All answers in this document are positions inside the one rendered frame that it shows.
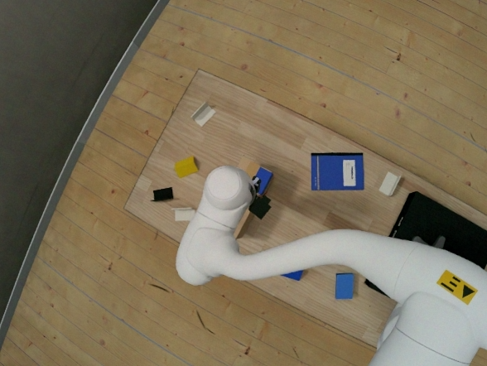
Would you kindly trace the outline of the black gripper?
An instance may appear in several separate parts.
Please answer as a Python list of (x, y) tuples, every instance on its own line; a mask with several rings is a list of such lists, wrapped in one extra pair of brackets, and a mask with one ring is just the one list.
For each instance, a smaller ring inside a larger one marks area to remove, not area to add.
[(261, 180), (260, 180), (260, 179), (258, 179), (256, 176), (254, 176), (254, 177), (253, 177), (253, 179), (252, 179), (252, 181), (253, 181), (253, 184), (254, 184), (254, 186), (255, 186), (255, 189), (256, 189), (256, 194), (257, 194), (257, 193), (259, 192), (259, 190), (260, 190), (260, 183), (261, 183)]

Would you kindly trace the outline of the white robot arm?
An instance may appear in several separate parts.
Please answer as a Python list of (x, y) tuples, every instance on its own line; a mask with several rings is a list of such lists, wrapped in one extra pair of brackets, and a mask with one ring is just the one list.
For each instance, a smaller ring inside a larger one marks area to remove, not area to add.
[(335, 229), (243, 255), (234, 237), (239, 221), (247, 208), (262, 219), (271, 200), (255, 199), (252, 179), (236, 166), (215, 168), (204, 191), (176, 255), (185, 282), (199, 286), (223, 275), (252, 281), (345, 265), (397, 302), (368, 366), (470, 366), (479, 348), (487, 349), (487, 272), (444, 250), (441, 235), (431, 246), (418, 236)]

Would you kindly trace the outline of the blue notebook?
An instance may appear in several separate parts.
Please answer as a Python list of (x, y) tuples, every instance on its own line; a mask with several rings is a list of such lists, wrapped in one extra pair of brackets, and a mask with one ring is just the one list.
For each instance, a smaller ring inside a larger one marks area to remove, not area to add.
[(311, 153), (311, 190), (363, 190), (362, 152)]

